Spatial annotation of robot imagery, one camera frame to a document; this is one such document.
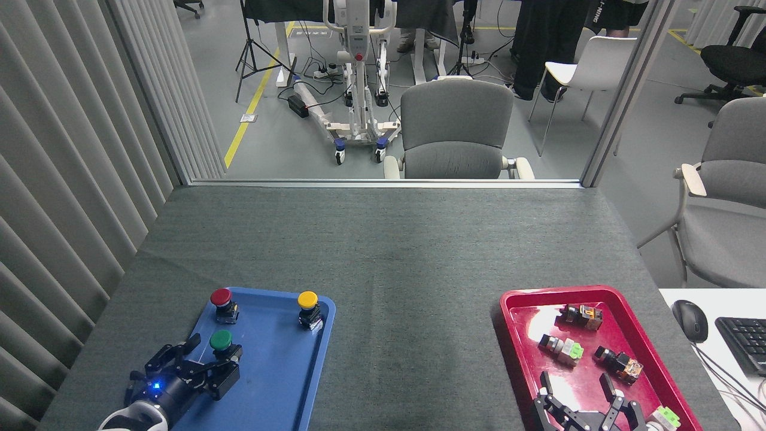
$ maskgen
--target tripod stand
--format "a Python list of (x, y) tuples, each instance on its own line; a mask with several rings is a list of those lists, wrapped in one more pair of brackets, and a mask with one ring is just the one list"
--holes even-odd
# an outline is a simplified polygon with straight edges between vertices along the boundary
[(463, 63), (463, 49), (466, 47), (466, 44), (473, 43), (471, 21), (476, 16), (478, 3), (479, 0), (463, 0), (463, 27), (460, 28), (460, 47), (457, 52), (457, 63), (447, 72), (448, 75), (459, 75), (460, 71), (465, 71), (466, 75), (471, 76), (468, 67)]
[[(247, 10), (244, 7), (244, 1), (240, 0), (240, 7), (242, 7), (242, 19), (244, 21), (244, 31), (247, 35), (247, 40), (244, 42), (244, 48), (242, 48), (242, 54), (240, 54), (239, 61), (237, 62), (237, 67), (234, 68), (235, 71), (239, 70), (240, 65), (242, 65), (242, 71), (240, 72), (240, 82), (237, 86), (237, 96), (234, 98), (234, 102), (239, 102), (239, 93), (242, 89), (242, 81), (245, 80), (245, 78), (248, 78), (258, 72), (262, 71), (268, 71), (269, 69), (274, 69), (275, 67), (284, 67), (290, 72), (290, 77), (288, 79), (292, 79), (293, 77), (293, 70), (295, 69), (295, 61), (293, 61), (293, 64), (290, 66), (285, 65), (282, 61), (279, 60), (279, 58), (274, 57), (269, 50), (259, 45), (251, 36), (250, 36), (250, 26), (247, 24)], [(255, 25), (258, 25), (258, 20), (253, 18), (255, 21)], [(277, 63), (271, 66), (258, 68), (258, 66), (255, 64), (255, 51), (253, 49), (253, 46), (260, 49), (261, 51), (265, 52), (269, 57), (274, 59)], [(250, 71), (245, 73), (245, 68), (249, 68)]]

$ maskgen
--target black mouse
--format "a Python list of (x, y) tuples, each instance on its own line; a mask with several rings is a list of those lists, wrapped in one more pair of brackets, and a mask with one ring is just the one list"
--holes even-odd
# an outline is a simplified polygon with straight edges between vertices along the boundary
[(689, 341), (702, 343), (708, 339), (708, 318), (697, 304), (686, 299), (679, 299), (673, 302), (670, 309), (673, 310), (673, 316), (676, 317)]

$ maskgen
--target keyboard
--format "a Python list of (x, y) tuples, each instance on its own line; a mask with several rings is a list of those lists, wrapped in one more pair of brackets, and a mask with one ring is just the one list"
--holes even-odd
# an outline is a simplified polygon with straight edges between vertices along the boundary
[(719, 317), (715, 326), (742, 371), (766, 377), (766, 319)]

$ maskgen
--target gray table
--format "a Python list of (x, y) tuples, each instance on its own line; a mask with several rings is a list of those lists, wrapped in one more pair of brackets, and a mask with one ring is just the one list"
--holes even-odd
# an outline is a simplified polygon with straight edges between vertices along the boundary
[(337, 304), (312, 430), (521, 430), (499, 297), (589, 284), (622, 291), (705, 429), (737, 429), (626, 232), (593, 189), (177, 189), (40, 430), (96, 429), (224, 286)]

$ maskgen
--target gray curtain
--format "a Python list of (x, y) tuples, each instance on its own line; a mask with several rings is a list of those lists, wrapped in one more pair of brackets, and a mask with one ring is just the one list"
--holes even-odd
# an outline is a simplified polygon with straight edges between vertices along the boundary
[(226, 170), (173, 2), (107, 0), (184, 183)]
[[(766, 0), (702, 0), (689, 31), (686, 32), (686, 43), (698, 49), (708, 45), (726, 44), (739, 17), (739, 13), (734, 10), (738, 5), (766, 8)], [(735, 45), (752, 45), (764, 24), (766, 15), (750, 15)]]
[(3, 431), (42, 417), (173, 188), (107, 23), (93, 0), (0, 1)]

